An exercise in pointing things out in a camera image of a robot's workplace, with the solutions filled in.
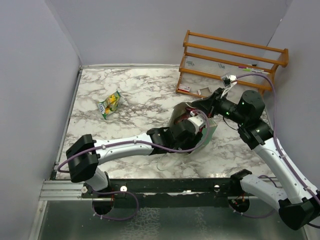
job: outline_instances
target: marble surface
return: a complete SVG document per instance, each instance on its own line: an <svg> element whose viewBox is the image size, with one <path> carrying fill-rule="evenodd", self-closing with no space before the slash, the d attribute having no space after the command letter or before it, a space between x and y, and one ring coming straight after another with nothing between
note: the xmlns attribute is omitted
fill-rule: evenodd
<svg viewBox="0 0 320 240"><path fill-rule="evenodd" d="M198 99L175 93L179 75L176 68L84 69L60 162L66 160L66 150L85 134L92 134L93 139L110 140L166 127L176 104ZM207 86L213 90L223 87L220 81L187 74L182 83L190 86L191 91ZM247 89L250 88L236 85L228 93L228 99L238 102ZM96 102L103 101L117 90L121 94L119 108L104 119ZM131 156L99 167L111 178L223 178L242 169L255 175L273 176L268 166L240 139L237 131L229 128L220 116L214 120L218 127L212 140L198 152ZM66 173L58 172L56 176L56 179L69 178Z"/></svg>

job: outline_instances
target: chip bag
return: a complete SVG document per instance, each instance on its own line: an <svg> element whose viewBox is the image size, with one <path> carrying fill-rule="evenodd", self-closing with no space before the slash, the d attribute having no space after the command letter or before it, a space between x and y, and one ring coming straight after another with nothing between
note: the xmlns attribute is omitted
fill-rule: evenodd
<svg viewBox="0 0 320 240"><path fill-rule="evenodd" d="M120 98L120 93L116 91L108 96L106 100L99 101L97 103L99 111L102 113L104 119L106 119L108 115L112 114L115 110L118 109Z"/></svg>

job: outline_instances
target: white wall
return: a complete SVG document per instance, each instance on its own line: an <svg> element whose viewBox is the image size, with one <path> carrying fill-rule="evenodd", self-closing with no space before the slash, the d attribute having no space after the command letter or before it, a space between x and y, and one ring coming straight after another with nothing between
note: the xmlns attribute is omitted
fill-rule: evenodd
<svg viewBox="0 0 320 240"><path fill-rule="evenodd" d="M80 62L44 0L3 1L0 33L0 238L24 240Z"/></svg>
<svg viewBox="0 0 320 240"><path fill-rule="evenodd" d="M186 31L267 45L292 0L46 0L84 65L179 64Z"/></svg>
<svg viewBox="0 0 320 240"><path fill-rule="evenodd" d="M320 189L319 9L319 0L294 0L269 45L289 49L289 64L279 68L275 79L278 137L294 163ZM273 118L271 96L265 100Z"/></svg>

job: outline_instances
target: crumpled packaging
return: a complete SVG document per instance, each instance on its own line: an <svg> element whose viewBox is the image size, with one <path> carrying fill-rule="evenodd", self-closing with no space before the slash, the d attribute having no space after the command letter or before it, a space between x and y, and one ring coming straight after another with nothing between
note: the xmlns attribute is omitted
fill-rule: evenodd
<svg viewBox="0 0 320 240"><path fill-rule="evenodd" d="M108 96L104 101L97 102L98 109L104 119L118 109L121 95L118 91Z"/></svg>

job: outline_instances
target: wooden dish rack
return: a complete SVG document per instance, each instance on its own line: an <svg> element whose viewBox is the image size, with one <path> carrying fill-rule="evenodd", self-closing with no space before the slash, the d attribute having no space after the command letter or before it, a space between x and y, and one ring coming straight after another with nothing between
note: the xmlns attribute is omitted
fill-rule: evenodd
<svg viewBox="0 0 320 240"><path fill-rule="evenodd" d="M179 66L180 77L175 92L201 98L206 96L179 89L179 85L183 84L184 74L221 80L221 76L227 73L243 75L248 73L245 71L258 70L264 72L263 74L274 83L277 68L286 67L289 61L287 48L273 48L189 30L184 37L183 47L184 53ZM259 76L243 77L238 80L238 84L256 88L261 94L272 91L269 83Z"/></svg>

